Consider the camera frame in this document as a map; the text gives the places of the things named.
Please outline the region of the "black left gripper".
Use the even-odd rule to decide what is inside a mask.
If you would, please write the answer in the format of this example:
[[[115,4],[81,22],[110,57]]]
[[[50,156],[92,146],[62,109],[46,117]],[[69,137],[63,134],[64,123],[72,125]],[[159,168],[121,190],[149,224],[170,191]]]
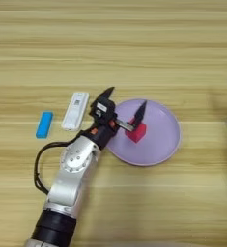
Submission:
[[[110,99],[114,87],[109,87],[103,91],[99,96]],[[134,114],[134,121],[132,124],[123,122],[118,119],[110,120],[108,123],[93,123],[92,126],[86,130],[82,130],[79,135],[91,140],[101,150],[103,150],[109,141],[117,134],[120,128],[127,131],[133,131],[135,127],[139,126],[144,118],[147,101],[144,101]]]

